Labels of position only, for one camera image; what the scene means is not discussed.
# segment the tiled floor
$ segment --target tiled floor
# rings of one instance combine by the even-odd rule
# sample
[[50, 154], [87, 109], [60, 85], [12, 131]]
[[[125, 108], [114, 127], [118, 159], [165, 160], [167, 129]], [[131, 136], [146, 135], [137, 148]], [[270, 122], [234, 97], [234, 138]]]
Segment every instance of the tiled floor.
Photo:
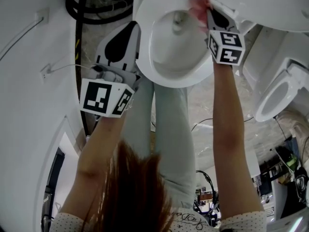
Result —
[[[95, 60], [95, 51], [99, 42], [110, 33], [114, 28], [130, 21], [131, 18], [125, 18], [120, 21], [107, 25], [84, 25], [82, 38], [82, 64], [91, 66]], [[247, 49], [250, 49], [254, 43], [261, 27], [255, 27], [246, 35]], [[244, 120], [252, 117], [251, 96], [252, 90], [247, 81], [241, 75], [241, 67], [234, 68], [234, 72], [239, 70], [240, 76], [235, 75], [240, 101], [244, 113]], [[87, 70], [82, 69], [83, 77], [87, 77]], [[196, 123], [212, 118], [213, 110], [213, 75], [209, 76], [201, 83], [189, 89], [189, 120], [193, 127]], [[153, 112], [152, 120], [155, 122], [155, 112]], [[92, 117], [88, 117], [90, 127], [93, 126]], [[197, 156], [197, 168], [205, 170], [214, 165], [212, 152], [212, 121], [202, 123], [193, 131], [193, 139]], [[286, 128], [283, 128], [286, 135], [289, 134]], [[245, 123], [245, 147], [246, 149], [254, 149], [258, 157], [259, 163], [268, 160], [274, 156], [272, 147], [282, 143], [284, 136], [278, 127], [278, 124], [269, 120], [263, 123], [256, 122], [254, 119]]]

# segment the polka dot shirt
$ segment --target polka dot shirt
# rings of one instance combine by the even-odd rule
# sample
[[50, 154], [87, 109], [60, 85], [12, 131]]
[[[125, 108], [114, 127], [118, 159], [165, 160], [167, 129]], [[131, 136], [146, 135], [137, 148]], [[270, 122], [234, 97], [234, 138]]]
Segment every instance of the polka dot shirt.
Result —
[[[50, 232], [80, 232], [84, 221], [67, 213], [58, 213], [52, 223]], [[89, 232], [88, 224], [84, 227]], [[178, 208], [174, 212], [174, 220], [170, 227], [171, 232], [217, 232], [218, 229], [210, 227], [199, 213], [193, 210]], [[237, 215], [221, 222], [221, 232], [266, 232], [265, 212], [251, 212]]]

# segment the light blue jeans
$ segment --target light blue jeans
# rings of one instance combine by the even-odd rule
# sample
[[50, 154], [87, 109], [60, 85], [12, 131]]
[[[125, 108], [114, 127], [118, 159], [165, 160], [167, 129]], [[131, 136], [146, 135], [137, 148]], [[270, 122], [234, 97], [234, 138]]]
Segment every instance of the light blue jeans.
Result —
[[139, 157], [150, 155], [150, 118], [155, 93], [155, 152], [173, 207], [192, 208], [196, 189], [193, 139], [186, 88], [168, 88], [144, 78], [126, 115], [122, 138]]

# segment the electrical outlet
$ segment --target electrical outlet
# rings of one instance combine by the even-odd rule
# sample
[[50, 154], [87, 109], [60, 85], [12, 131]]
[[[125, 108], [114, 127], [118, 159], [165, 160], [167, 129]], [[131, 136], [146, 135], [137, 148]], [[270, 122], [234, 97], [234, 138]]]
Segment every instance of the electrical outlet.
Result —
[[35, 13], [35, 20], [41, 21], [43, 18], [43, 21], [40, 22], [37, 27], [42, 27], [46, 24], [48, 24], [49, 21], [49, 8], [41, 9]]
[[41, 80], [43, 83], [46, 83], [47, 79], [52, 75], [50, 73], [52, 66], [50, 64], [46, 65], [41, 71]]

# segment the toilet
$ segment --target toilet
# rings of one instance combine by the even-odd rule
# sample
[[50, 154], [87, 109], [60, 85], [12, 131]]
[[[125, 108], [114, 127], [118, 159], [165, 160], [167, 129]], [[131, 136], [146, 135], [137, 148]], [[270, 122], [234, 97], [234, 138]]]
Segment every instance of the toilet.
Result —
[[309, 118], [309, 36], [263, 27], [243, 67], [256, 121], [289, 104]]
[[[211, 0], [242, 34], [259, 23], [292, 31], [309, 31], [309, 0]], [[133, 20], [141, 29], [136, 64], [151, 81], [166, 87], [188, 87], [213, 73], [206, 34], [188, 14], [188, 0], [134, 0]]]
[[213, 72], [207, 36], [189, 8], [188, 0], [143, 0], [137, 11], [141, 39], [136, 64], [159, 85], [188, 87]]

